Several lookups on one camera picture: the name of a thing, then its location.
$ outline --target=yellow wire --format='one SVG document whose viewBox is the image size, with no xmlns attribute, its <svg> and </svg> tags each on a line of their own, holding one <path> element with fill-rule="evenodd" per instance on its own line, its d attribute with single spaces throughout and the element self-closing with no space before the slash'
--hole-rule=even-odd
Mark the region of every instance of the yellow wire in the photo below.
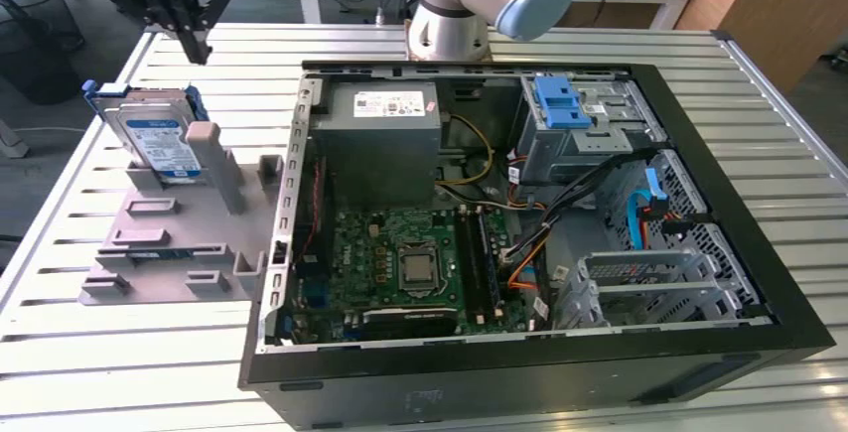
<svg viewBox="0 0 848 432">
<path fill-rule="evenodd" d="M 477 127 L 470 123 L 470 121 L 465 119 L 462 116 L 460 116 L 458 114 L 450 114 L 450 117 L 458 119 L 462 122 L 462 124 L 465 124 L 468 128 L 472 131 L 474 131 L 474 134 L 477 134 L 477 137 L 480 137 L 480 140 L 486 145 L 486 155 L 489 157 L 489 160 L 486 161 L 486 167 L 480 174 L 477 174 L 473 177 L 469 177 L 468 179 L 436 181 L 436 185 L 438 186 L 462 186 L 465 184 L 477 182 L 480 179 L 486 177 L 486 174 L 489 174 L 489 171 L 492 170 L 492 165 L 494 164 L 494 155 L 492 154 L 492 145 L 489 144 L 489 139 L 486 139 L 486 136 L 482 134 L 480 129 L 477 129 Z"/>
</svg>

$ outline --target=power supply label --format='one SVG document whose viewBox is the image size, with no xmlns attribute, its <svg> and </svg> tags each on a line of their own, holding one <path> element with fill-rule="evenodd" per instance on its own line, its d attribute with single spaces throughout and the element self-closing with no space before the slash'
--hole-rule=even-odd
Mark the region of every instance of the power supply label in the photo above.
<svg viewBox="0 0 848 432">
<path fill-rule="evenodd" d="M 408 117 L 425 114 L 421 91 L 360 91 L 353 97 L 353 117 Z"/>
<path fill-rule="evenodd" d="M 173 181 L 200 175 L 200 163 L 182 141 L 182 128 L 172 119 L 126 121 L 126 134 L 142 152 L 149 167 Z"/>
</svg>

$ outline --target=floor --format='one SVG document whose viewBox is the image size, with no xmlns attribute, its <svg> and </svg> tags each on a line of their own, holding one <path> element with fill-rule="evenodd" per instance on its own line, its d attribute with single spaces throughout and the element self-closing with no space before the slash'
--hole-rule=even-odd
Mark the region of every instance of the floor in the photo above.
<svg viewBox="0 0 848 432">
<path fill-rule="evenodd" d="M 106 0 L 66 1 L 88 41 L 72 55 L 72 63 L 81 79 L 109 81 L 117 76 L 141 27 L 114 11 Z M 349 13 L 341 13 L 333 0 L 320 3 L 321 16 L 328 23 L 354 24 L 372 20 L 370 0 L 349 2 Z M 301 21 L 298 0 L 233 0 L 221 18 L 221 22 L 245 23 Z M 838 157 L 848 160 L 848 74 L 837 73 L 826 63 L 818 63 L 788 99 Z M 0 106 L 4 107 L 2 119 L 14 129 L 85 129 L 93 116 L 81 98 L 52 106 L 33 105 L 2 78 Z M 82 133 L 37 130 L 21 131 L 18 135 L 30 147 L 30 154 L 25 159 L 0 158 L 0 234 L 6 235 L 26 232 Z M 8 263 L 13 251 L 14 244 L 0 241 L 0 267 Z"/>
</svg>

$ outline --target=motherboard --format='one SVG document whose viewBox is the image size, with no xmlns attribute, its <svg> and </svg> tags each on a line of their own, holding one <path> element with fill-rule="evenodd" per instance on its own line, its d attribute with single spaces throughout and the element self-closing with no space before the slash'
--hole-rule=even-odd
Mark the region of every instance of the motherboard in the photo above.
<svg viewBox="0 0 848 432">
<path fill-rule="evenodd" d="M 434 329 L 428 336 L 525 331 L 521 296 L 500 294 L 496 255 L 508 244 L 500 211 L 337 212 L 330 275 L 302 284 L 298 316 L 312 335 L 356 341 L 366 322 L 365 331 L 381 325 L 381 338 L 406 336 L 405 328 Z"/>
</svg>

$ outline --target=green motherboard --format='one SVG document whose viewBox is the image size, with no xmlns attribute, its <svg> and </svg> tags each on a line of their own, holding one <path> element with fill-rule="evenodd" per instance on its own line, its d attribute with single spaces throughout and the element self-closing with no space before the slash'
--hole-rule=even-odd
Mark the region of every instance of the green motherboard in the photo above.
<svg viewBox="0 0 848 432">
<path fill-rule="evenodd" d="M 325 306 L 309 308 L 318 341 L 349 341 L 344 321 L 350 313 L 390 308 L 449 308 L 457 312 L 454 335 L 526 330 L 521 295 L 498 296 L 496 318 L 469 321 L 465 308 L 456 211 L 393 210 L 338 212 L 334 216 L 330 275 Z M 500 211 L 481 216 L 490 251 L 508 245 Z"/>
</svg>

